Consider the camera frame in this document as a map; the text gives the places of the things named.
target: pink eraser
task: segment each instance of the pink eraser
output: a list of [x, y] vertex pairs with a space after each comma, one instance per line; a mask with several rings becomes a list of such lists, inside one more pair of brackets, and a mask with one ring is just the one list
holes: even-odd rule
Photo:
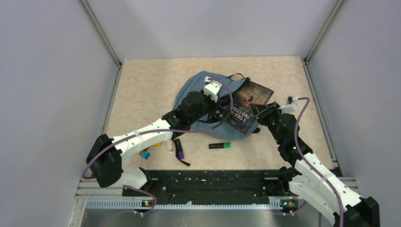
[[167, 144], [168, 152], [173, 152], [173, 141], [172, 140], [167, 140], [166, 144]]

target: marker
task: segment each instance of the marker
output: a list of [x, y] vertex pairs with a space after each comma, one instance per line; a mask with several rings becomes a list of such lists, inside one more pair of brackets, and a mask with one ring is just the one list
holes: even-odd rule
[[209, 144], [209, 149], [220, 149], [220, 148], [230, 148], [230, 143], [212, 143]]

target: gray floor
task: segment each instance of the gray floor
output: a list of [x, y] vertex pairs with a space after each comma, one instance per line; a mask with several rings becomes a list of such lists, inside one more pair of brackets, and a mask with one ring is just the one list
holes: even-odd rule
[[[121, 210], [86, 210], [81, 227], [100, 227]], [[271, 215], [268, 210], [154, 210], [141, 218], [125, 213], [102, 227], [317, 227], [318, 213], [310, 205], [292, 216]], [[322, 227], [330, 223], [323, 217]]]

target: marble-patterned tabletop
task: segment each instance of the marble-patterned tabletop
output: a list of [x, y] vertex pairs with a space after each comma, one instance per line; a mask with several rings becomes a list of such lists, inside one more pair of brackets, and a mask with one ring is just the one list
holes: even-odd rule
[[[174, 98], [183, 84], [200, 71], [231, 75], [242, 73], [252, 81], [274, 91], [269, 102], [284, 105], [288, 96], [312, 98], [299, 56], [223, 57], [125, 60], [114, 99], [108, 136], [128, 133], [153, 123], [172, 110]], [[300, 101], [297, 117], [304, 102]], [[300, 122], [299, 136], [313, 149], [328, 168], [333, 168], [323, 130], [311, 99]], [[151, 147], [148, 160], [134, 155], [125, 163], [145, 169], [278, 169], [290, 166], [282, 160], [267, 127], [242, 140], [231, 142], [231, 148], [209, 149], [208, 144], [229, 142], [197, 133], [180, 137], [184, 161], [169, 153], [166, 145]]]

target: metal frame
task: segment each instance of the metal frame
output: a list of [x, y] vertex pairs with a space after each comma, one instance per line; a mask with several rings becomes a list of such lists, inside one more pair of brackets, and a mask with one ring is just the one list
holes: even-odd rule
[[[332, 132], [330, 130], [330, 126], [329, 126], [329, 122], [327, 121], [327, 117], [326, 117], [326, 113], [324, 111], [324, 107], [323, 107], [323, 103], [321, 101], [321, 98], [319, 96], [319, 92], [316, 88], [316, 84], [313, 78], [313, 74], [309, 68], [309, 62], [310, 60], [313, 58], [317, 48], [319, 47], [320, 43], [322, 42], [323, 38], [325, 37], [325, 34], [327, 33], [327, 31], [330, 29], [330, 26], [332, 24], [332, 21], [335, 19], [335, 17], [337, 16], [339, 10], [341, 9], [341, 7], [344, 5], [346, 0], [338, 0], [334, 9], [332, 10], [332, 12], [330, 13], [328, 19], [326, 20], [324, 26], [322, 27], [319, 35], [317, 36], [316, 40], [314, 41], [310, 51], [308, 52], [307, 56], [304, 59], [301, 59], [302, 63], [303, 63], [303, 67], [305, 70], [305, 74], [306, 74], [306, 78], [308, 80], [309, 83], [309, 87], [311, 89], [312, 92], [312, 96], [316, 105], [316, 110], [318, 112], [318, 116], [319, 116], [319, 120], [321, 122], [322, 128], [323, 128], [323, 132], [325, 135], [325, 139], [327, 142], [327, 145], [329, 147], [329, 152], [331, 154], [332, 157], [332, 162], [334, 165], [334, 168], [339, 167], [341, 173], [342, 169], [341, 169], [341, 163], [339, 160], [339, 156], [337, 153], [337, 149], [336, 149], [336, 145], [335, 142], [333, 141], [332, 138]], [[86, 12], [92, 26], [94, 27], [94, 29], [96, 30], [96, 33], [99, 35], [99, 38], [101, 39], [104, 47], [106, 48], [107, 52], [109, 53], [109, 55], [111, 56], [111, 58], [113, 59], [114, 63], [116, 64], [116, 66], [119, 68], [118, 69], [118, 73], [116, 75], [116, 79], [114, 81], [114, 87], [112, 89], [112, 92], [110, 94], [110, 100], [109, 100], [109, 105], [106, 111], [106, 116], [105, 116], [105, 120], [103, 122], [103, 127], [101, 129], [101, 133], [105, 133], [106, 129], [107, 129], [107, 125], [110, 119], [110, 115], [111, 115], [111, 110], [112, 110], [112, 106], [114, 103], [114, 98], [116, 95], [116, 91], [117, 91], [117, 87], [118, 87], [118, 83], [120, 80], [120, 76], [121, 76], [121, 72], [122, 72], [122, 62], [119, 60], [116, 52], [114, 51], [109, 39], [107, 38], [100, 22], [97, 20], [92, 8], [90, 7], [89, 3], [87, 0], [79, 0], [80, 4], [83, 7], [83, 10]], [[344, 182], [344, 184], [346, 186], [348, 186], [349, 188], [353, 189], [355, 192], [359, 193], [357, 184], [355, 182], [355, 179], [353, 177], [339, 177], [339, 179]], [[71, 213], [70, 213], [70, 218], [69, 218], [69, 223], [68, 226], [69, 227], [79, 227], [82, 223], [82, 220], [84, 218], [84, 213], [85, 213], [85, 209], [88, 205], [88, 202], [96, 202], [96, 201], [121, 201], [121, 199], [123, 200], [132, 200], [132, 199], [128, 199], [127, 197], [122, 197], [122, 189], [120, 186], [111, 186], [108, 188], [100, 188], [97, 184], [97, 182], [95, 180], [83, 180], [81, 179], [78, 189], [77, 189], [77, 193], [75, 196], [75, 200], [74, 200], [74, 204], [73, 207], [71, 209]], [[271, 201], [273, 201], [273, 204], [275, 204], [275, 202], [277, 202], [277, 200], [288, 200], [291, 199], [291, 197], [288, 196], [269, 196], [269, 199]], [[186, 204], [184, 205], [185, 209], [192, 209], [192, 208], [197, 208], [197, 207], [193, 207], [193, 205], [191, 204]], [[113, 208], [116, 207], [116, 209], [121, 209], [121, 207], [118, 206], [113, 206]], [[265, 209], [268, 208], [269, 206], [261, 206], [261, 205], [247, 205], [247, 206], [243, 206], [241, 207], [241, 209]], [[165, 209], [182, 209], [184, 207], [181, 206], [177, 206], [177, 207], [164, 207]]]

